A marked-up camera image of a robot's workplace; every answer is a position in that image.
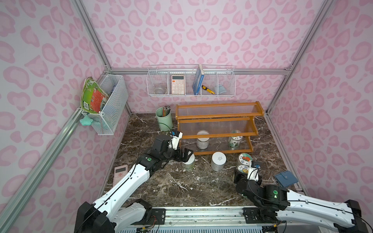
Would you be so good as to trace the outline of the white lid green label jar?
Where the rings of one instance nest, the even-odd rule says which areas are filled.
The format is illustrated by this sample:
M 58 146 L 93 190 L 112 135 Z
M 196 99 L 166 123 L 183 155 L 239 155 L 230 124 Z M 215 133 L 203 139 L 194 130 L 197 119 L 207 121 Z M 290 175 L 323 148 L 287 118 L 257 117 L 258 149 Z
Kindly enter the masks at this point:
M 195 155 L 192 154 L 187 162 L 182 162 L 182 166 L 185 170 L 194 170 L 195 167 Z

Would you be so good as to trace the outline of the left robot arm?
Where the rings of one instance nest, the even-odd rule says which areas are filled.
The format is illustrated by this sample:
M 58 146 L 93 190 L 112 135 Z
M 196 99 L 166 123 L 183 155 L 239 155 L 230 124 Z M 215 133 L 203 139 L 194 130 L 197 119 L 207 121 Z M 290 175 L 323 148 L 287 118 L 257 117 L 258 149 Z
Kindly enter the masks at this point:
M 140 155 L 128 173 L 106 194 L 92 204 L 84 202 L 77 211 L 74 232 L 118 233 L 134 223 L 146 223 L 151 218 L 152 205 L 138 199 L 122 209 L 128 198 L 158 170 L 170 161 L 187 162 L 193 151 L 181 149 L 183 134 L 173 131 L 159 135 L 144 154 Z

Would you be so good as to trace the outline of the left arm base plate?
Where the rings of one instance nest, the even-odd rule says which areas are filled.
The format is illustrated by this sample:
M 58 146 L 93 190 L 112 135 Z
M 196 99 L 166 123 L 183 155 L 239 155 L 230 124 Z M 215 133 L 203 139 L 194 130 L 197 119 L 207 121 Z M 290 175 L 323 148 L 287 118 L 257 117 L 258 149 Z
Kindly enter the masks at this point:
M 164 225 L 166 218 L 166 209 L 153 208 L 145 215 L 145 225 Z

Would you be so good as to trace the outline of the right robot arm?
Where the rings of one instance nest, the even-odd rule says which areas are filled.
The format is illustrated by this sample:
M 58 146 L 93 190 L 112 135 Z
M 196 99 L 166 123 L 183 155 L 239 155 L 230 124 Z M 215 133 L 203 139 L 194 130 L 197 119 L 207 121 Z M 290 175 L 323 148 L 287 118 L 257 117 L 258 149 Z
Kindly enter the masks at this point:
M 329 202 L 274 184 L 262 186 L 258 169 L 248 173 L 235 171 L 234 184 L 238 194 L 254 204 L 254 207 L 243 209 L 248 223 L 296 221 L 338 233 L 369 233 L 373 230 L 354 200 Z

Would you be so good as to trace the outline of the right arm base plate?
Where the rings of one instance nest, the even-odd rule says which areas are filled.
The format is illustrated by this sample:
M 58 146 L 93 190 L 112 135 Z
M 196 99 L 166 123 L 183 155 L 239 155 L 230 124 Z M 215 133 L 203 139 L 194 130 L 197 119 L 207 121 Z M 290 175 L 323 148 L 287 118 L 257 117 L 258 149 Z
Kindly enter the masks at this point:
M 243 208 L 243 216 L 247 224 L 276 223 L 276 212 L 258 207 Z

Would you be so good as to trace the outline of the strawberry lid seed jar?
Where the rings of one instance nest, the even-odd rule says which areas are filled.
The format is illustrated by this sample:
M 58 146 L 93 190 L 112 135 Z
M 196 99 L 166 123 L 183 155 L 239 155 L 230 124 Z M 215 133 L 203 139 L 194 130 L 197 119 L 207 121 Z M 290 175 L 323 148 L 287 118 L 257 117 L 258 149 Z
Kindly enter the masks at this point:
M 248 153 L 241 153 L 237 158 L 238 165 L 249 166 L 251 164 L 252 157 Z

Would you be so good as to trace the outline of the tall white tin jar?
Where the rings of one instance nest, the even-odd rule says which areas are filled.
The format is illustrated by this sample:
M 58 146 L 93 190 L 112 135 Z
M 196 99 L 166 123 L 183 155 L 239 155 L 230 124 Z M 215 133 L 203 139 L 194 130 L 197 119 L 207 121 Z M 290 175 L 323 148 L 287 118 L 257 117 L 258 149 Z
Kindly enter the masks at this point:
M 211 168 L 215 172 L 220 172 L 226 163 L 226 155 L 223 152 L 215 152 L 211 157 Z

